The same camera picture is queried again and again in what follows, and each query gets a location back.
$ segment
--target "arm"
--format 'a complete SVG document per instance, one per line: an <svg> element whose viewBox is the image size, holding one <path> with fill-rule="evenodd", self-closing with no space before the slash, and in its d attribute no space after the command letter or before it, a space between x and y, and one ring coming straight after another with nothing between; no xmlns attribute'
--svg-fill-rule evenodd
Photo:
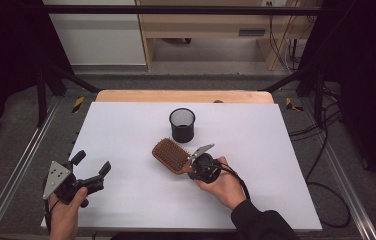
<svg viewBox="0 0 376 240"><path fill-rule="evenodd" d="M78 210L87 194L88 189L82 187L69 205L62 203L54 193L51 194L51 240L73 240L76 238Z"/></svg>
<svg viewBox="0 0 376 240"><path fill-rule="evenodd" d="M224 157L220 157L219 161L228 164ZM199 180L195 182L202 190L210 192L224 206L232 210L232 222L242 239L299 239L279 213L261 212L250 200L247 200L239 181L226 171L222 171L219 178L210 184Z"/></svg>

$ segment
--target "table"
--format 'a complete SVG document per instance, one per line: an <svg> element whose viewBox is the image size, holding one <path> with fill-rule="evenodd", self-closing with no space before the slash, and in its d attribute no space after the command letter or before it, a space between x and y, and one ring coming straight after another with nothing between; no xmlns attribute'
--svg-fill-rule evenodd
<svg viewBox="0 0 376 240"><path fill-rule="evenodd" d="M203 103L193 102L199 98ZM225 103L210 103L216 98ZM74 168L78 178L96 175L106 161L112 169L105 178L105 189L91 195L90 205L80 210L79 227L107 231L235 230L229 209L186 175L168 171L151 154L161 138L170 137L171 110L188 107L197 116L195 137L182 147L193 153L200 146L215 143L208 153L215 158L227 157L260 210L277 210L297 231L321 230L279 107L272 102L268 93L246 91L101 92L90 107L70 157L82 149L87 153L83 164Z"/></svg>

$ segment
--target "brown hairbrush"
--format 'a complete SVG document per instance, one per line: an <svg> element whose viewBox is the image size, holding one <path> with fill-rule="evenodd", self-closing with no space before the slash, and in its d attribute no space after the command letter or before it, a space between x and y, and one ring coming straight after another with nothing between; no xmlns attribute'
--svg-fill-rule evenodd
<svg viewBox="0 0 376 240"><path fill-rule="evenodd" d="M153 156L174 174L193 173L189 153L169 138L157 143Z"/></svg>

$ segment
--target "cup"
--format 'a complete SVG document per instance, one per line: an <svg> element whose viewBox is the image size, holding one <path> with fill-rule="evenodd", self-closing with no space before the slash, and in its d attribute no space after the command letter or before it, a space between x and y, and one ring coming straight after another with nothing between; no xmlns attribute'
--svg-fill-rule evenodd
<svg viewBox="0 0 376 240"><path fill-rule="evenodd" d="M169 116L172 138L178 143L187 143L194 138L194 113L187 108L175 109Z"/></svg>

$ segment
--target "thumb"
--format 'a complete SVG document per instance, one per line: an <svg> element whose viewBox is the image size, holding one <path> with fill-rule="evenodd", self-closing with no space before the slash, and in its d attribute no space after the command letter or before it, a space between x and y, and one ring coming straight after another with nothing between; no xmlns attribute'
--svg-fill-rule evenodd
<svg viewBox="0 0 376 240"><path fill-rule="evenodd" d="M88 189L86 187L81 187L73 197L72 202L69 204L70 208L76 210L79 208L79 206L82 204L82 202L86 199L86 196L88 195Z"/></svg>

